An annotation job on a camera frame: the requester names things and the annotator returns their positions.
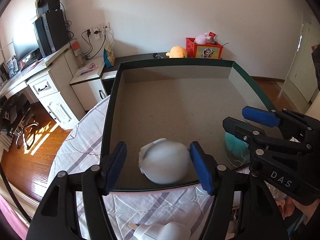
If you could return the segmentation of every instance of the red crate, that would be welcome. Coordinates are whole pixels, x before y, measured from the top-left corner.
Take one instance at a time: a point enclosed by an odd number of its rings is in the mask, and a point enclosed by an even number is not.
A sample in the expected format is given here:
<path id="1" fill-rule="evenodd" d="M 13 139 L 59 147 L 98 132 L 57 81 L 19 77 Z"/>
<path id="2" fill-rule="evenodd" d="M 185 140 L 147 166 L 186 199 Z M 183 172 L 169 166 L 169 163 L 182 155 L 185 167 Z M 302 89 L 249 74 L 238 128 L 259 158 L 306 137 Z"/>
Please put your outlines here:
<path id="1" fill-rule="evenodd" d="M 213 45 L 210 42 L 206 44 L 196 44 L 194 43 L 194 38 L 186 38 L 186 51 L 190 57 L 199 57 L 199 58 L 214 58 L 220 59 L 223 47 L 221 44 L 217 43 Z"/>

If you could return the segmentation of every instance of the metal screw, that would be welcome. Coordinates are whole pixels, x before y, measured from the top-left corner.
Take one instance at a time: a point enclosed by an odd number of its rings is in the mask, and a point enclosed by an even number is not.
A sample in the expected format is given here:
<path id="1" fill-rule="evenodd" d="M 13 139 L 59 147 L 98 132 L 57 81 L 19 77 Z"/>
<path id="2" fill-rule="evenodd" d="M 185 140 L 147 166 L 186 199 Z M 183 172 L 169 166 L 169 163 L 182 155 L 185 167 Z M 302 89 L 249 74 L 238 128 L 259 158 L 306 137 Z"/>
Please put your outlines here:
<path id="1" fill-rule="evenodd" d="M 256 150 L 256 154 L 257 155 L 263 155 L 264 154 L 264 151 L 262 149 L 257 149 Z"/>
<path id="2" fill-rule="evenodd" d="M 258 177 L 258 173 L 256 171 L 251 171 L 250 173 L 252 174 L 252 176 Z"/>
<path id="3" fill-rule="evenodd" d="M 93 166 L 91 166 L 90 170 L 98 171 L 98 170 L 100 170 L 100 166 L 99 165 L 93 165 Z"/>
<path id="4" fill-rule="evenodd" d="M 227 169 L 227 167 L 226 167 L 225 165 L 223 165 L 223 164 L 219 164 L 219 165 L 217 166 L 217 169 L 218 169 L 219 171 L 225 171 L 225 170 Z"/>
<path id="5" fill-rule="evenodd" d="M 67 174 L 66 171 L 59 171 L 57 176 L 58 176 L 59 178 L 62 178 L 62 177 L 64 177 L 64 176 L 66 176 L 66 174 Z"/>

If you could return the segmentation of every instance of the computer monitor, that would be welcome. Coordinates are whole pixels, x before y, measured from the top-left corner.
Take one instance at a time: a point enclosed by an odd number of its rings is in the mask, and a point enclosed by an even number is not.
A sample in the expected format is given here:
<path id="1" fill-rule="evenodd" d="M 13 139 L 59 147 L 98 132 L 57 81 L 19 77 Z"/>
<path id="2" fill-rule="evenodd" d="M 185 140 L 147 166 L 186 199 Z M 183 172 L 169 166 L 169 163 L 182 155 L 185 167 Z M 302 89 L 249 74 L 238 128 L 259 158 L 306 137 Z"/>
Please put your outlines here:
<path id="1" fill-rule="evenodd" d="M 20 30 L 12 41 L 17 63 L 39 48 L 33 24 Z"/>

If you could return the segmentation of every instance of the white fabric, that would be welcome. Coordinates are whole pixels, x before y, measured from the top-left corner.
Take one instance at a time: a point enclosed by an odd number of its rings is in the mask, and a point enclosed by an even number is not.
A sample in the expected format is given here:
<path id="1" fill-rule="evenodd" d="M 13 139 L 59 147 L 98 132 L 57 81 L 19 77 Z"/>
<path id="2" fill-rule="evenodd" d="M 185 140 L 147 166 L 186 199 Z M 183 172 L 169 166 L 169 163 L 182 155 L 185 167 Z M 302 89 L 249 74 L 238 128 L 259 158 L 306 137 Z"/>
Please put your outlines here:
<path id="1" fill-rule="evenodd" d="M 49 173 L 50 184 L 56 174 L 85 171 L 98 164 L 104 121 L 109 97 L 91 109 L 61 145 Z M 82 237 L 90 239 L 86 225 L 82 192 L 77 192 L 77 211 Z M 128 222 L 135 224 L 166 224 L 178 222 L 191 230 L 190 239 L 198 239 L 213 197 L 200 185 L 178 190 L 144 192 L 142 194 L 112 193 L 103 198 L 109 219 L 118 239 L 135 239 Z"/>

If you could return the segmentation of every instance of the cabinet handle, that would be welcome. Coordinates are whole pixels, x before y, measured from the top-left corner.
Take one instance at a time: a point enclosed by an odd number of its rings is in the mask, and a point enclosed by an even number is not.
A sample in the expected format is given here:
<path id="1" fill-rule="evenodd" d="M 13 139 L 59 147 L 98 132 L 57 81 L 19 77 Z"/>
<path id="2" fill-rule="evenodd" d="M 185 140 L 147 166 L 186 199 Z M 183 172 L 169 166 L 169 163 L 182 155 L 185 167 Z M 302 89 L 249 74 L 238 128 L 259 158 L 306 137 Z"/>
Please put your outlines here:
<path id="1" fill-rule="evenodd" d="M 102 90 L 99 90 L 99 94 L 100 94 L 100 97 L 101 97 L 101 99 L 104 99 L 103 97 L 102 97 Z"/>
<path id="2" fill-rule="evenodd" d="M 38 92 L 40 92 L 40 91 L 42 91 L 42 90 L 45 90 L 47 87 L 48 87 L 48 86 L 47 86 L 47 85 L 45 85 L 45 86 L 44 86 L 44 88 L 41 88 L 41 89 L 40 89 L 40 88 L 38 88 Z"/>
<path id="3" fill-rule="evenodd" d="M 54 121 L 55 121 L 55 120 L 58 120 L 57 118 L 52 117 L 51 114 L 53 114 L 53 113 L 49 111 L 50 117 L 51 117 Z"/>

